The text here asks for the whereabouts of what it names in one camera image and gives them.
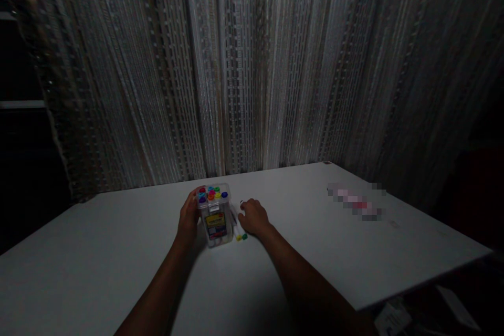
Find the beaded curtain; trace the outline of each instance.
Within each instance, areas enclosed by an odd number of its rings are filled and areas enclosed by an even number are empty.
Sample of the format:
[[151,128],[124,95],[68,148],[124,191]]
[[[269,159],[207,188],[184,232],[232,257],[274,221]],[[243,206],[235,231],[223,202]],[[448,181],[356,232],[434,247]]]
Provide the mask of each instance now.
[[428,209],[504,0],[14,0],[73,196],[330,160]]

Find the blurred object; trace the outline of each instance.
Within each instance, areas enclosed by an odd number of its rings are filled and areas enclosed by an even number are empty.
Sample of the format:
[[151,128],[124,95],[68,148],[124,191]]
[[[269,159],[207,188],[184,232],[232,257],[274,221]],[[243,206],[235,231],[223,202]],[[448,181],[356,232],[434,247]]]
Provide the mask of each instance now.
[[411,316],[404,308],[400,297],[388,301],[374,321],[380,336],[395,336],[410,323]]
[[453,312],[453,315],[455,315],[455,318],[460,322],[460,324],[470,327],[476,331],[481,331],[469,311],[467,311],[453,291],[441,286],[436,286],[436,288],[439,290],[439,293],[445,300],[448,307],[450,307],[450,310]]

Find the label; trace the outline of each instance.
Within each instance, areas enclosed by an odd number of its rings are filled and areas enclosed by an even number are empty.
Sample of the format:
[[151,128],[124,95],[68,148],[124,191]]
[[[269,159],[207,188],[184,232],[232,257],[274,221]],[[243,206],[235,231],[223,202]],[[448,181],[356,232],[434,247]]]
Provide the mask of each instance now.
[[205,218],[210,240],[227,235],[224,212],[214,213]]

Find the finger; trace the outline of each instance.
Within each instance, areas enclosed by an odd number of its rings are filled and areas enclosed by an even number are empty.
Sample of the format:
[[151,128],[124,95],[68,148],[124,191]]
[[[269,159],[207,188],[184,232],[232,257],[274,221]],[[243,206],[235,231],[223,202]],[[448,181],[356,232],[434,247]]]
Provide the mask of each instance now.
[[248,201],[247,202],[243,202],[241,205],[240,205],[240,209],[244,210],[244,211],[247,211],[248,209],[250,209],[251,207],[253,207],[253,205],[251,203],[249,203]]
[[192,191],[189,193],[189,195],[187,196],[187,199],[185,200],[185,203],[184,203],[184,206],[183,206],[183,207],[187,207],[187,206],[188,206],[188,204],[191,202],[191,200],[195,198],[194,196],[196,195],[196,190],[197,190],[197,189],[198,189],[198,188],[196,188],[196,189],[192,190]]

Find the clear plastic container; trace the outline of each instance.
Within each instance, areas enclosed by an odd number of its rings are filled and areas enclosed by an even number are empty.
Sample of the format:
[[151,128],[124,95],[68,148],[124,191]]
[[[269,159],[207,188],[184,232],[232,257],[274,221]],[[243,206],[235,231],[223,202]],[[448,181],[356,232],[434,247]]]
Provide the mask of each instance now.
[[222,183],[205,186],[200,189],[197,196],[209,248],[233,240],[229,185]]

